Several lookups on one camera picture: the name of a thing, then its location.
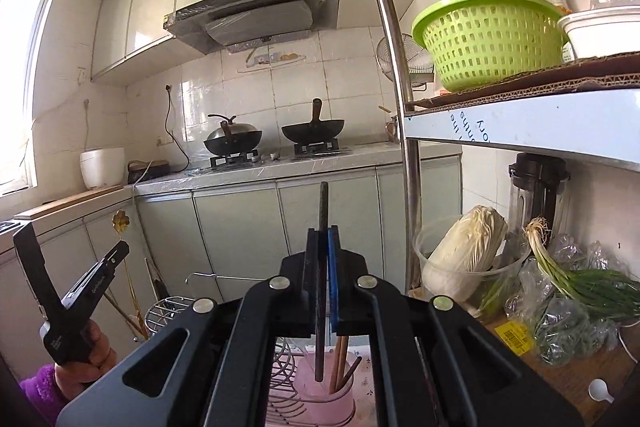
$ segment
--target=hand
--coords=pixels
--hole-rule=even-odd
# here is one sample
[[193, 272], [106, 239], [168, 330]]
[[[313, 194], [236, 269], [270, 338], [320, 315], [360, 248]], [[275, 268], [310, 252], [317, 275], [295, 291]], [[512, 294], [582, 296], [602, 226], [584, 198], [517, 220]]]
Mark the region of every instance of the hand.
[[116, 365], [117, 354], [111, 349], [107, 335], [92, 320], [89, 320], [88, 334], [94, 342], [94, 349], [89, 354], [90, 363], [68, 362], [55, 367], [56, 384], [69, 401], [84, 391], [84, 384], [98, 380]]

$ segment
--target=stove burner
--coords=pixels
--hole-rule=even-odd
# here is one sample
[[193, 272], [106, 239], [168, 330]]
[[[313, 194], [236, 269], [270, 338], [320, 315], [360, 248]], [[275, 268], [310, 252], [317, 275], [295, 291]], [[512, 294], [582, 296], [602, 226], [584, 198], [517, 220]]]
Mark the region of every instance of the stove burner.
[[337, 139], [321, 143], [311, 143], [308, 145], [300, 145], [296, 143], [293, 146], [295, 156], [307, 157], [307, 156], [323, 156], [328, 154], [337, 154], [340, 152], [340, 146]]
[[211, 169], [242, 169], [251, 167], [261, 161], [260, 154], [257, 149], [249, 152], [232, 154], [229, 156], [213, 156], [210, 158]]

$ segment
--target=white spoon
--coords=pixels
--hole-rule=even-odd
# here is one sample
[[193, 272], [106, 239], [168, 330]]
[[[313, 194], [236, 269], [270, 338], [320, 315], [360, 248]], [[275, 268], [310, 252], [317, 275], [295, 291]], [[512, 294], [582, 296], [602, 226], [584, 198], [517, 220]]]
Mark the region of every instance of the white spoon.
[[609, 394], [609, 390], [607, 389], [607, 382], [601, 378], [596, 378], [591, 381], [589, 384], [589, 396], [591, 396], [591, 398], [596, 402], [606, 400], [609, 403], [613, 403], [613, 397]]

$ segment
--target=metal shelf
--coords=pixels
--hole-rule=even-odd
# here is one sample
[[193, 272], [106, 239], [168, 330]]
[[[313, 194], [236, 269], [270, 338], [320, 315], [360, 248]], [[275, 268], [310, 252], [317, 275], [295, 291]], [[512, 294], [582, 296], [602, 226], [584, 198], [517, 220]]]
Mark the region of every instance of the metal shelf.
[[640, 171], [640, 89], [487, 103], [404, 118], [407, 138], [562, 156]]

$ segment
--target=range hood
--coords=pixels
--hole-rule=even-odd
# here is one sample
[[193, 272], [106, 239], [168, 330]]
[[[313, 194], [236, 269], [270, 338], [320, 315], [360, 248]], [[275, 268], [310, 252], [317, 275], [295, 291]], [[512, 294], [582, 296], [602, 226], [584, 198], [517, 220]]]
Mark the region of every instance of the range hood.
[[338, 0], [202, 0], [165, 16], [164, 29], [209, 54], [304, 38], [337, 20]]

